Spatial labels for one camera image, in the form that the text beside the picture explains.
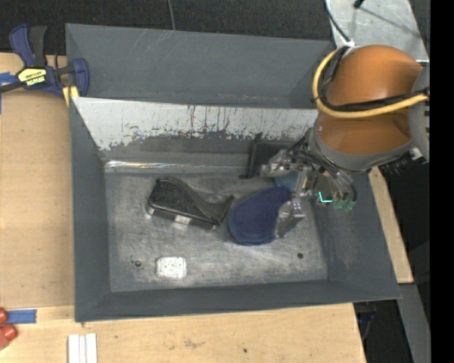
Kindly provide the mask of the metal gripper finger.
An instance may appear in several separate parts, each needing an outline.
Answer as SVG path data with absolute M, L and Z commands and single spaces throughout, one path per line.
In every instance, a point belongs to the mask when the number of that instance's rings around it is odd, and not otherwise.
M 281 205 L 275 222 L 275 236 L 283 238 L 298 222 L 305 218 L 300 200 L 289 200 Z
M 261 177 L 281 177 L 297 169 L 297 164 L 293 162 L 292 155 L 287 150 L 280 150 L 267 163 L 259 168 Z

